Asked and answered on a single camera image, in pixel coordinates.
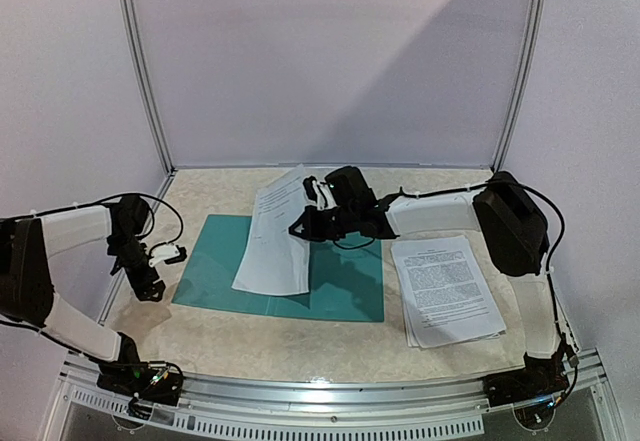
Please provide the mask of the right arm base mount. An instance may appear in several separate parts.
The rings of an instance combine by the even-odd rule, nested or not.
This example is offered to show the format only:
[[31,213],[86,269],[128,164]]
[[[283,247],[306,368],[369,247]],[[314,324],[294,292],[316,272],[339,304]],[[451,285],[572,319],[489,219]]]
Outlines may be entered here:
[[574,391],[579,357],[572,350],[558,351],[549,359],[524,356],[520,369],[486,375],[483,392],[491,407],[542,400],[549,408],[561,405]]

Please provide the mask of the green file folder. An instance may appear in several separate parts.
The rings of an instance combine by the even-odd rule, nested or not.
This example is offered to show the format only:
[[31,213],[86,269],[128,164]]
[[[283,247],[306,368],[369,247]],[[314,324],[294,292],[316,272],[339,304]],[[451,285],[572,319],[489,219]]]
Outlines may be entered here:
[[357,234],[342,250],[314,243],[310,291],[279,297],[237,291],[232,282],[246,248],[250,218],[210,215],[201,229],[172,302],[177,305],[277,318],[337,322],[384,321],[382,247]]

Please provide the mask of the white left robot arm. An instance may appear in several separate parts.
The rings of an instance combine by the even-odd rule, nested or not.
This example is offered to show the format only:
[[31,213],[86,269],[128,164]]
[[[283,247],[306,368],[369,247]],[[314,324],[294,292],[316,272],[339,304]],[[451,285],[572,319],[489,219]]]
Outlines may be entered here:
[[100,324],[71,290],[82,278],[90,286],[122,274],[135,299],[162,300],[158,268],[185,261],[178,235],[148,240],[155,226],[143,193],[4,218],[1,221],[1,315],[82,355],[111,364],[111,380],[128,395],[148,387],[130,336]]

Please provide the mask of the printed signature page sheet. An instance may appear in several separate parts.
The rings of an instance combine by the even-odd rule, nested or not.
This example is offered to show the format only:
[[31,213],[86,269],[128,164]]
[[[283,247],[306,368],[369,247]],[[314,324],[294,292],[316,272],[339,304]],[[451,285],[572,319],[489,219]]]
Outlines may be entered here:
[[298,165],[257,191],[234,290],[282,297],[309,292],[310,245],[289,233],[306,207],[305,175]]

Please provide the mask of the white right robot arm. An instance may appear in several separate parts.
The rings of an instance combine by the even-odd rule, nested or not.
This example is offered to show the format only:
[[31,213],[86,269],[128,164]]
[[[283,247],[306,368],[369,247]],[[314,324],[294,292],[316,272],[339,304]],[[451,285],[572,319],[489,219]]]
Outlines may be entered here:
[[556,378],[554,356],[576,351],[553,285],[551,258],[558,242],[539,201],[547,198],[499,171],[485,182],[427,193],[404,189],[377,197],[362,172],[339,168],[324,179],[306,178],[307,205],[288,231],[310,242],[337,242],[350,233],[395,240],[423,232],[472,230],[482,234],[494,267],[512,284],[525,332],[525,353],[536,359],[517,376],[517,388],[537,397]]

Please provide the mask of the printed text page sheet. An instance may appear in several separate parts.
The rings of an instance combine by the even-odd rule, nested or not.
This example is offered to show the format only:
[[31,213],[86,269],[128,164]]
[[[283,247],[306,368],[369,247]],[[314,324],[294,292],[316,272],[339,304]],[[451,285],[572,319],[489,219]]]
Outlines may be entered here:
[[501,315],[466,237],[398,241],[391,253],[410,309],[434,314],[482,307]]

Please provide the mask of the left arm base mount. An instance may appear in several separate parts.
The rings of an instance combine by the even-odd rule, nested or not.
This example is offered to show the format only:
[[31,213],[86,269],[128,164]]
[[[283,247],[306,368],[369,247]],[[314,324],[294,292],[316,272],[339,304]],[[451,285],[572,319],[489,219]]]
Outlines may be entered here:
[[132,352],[115,362],[100,362],[97,386],[129,398],[126,414],[149,420],[157,404],[177,407],[184,384],[184,373],[168,361],[141,361]]

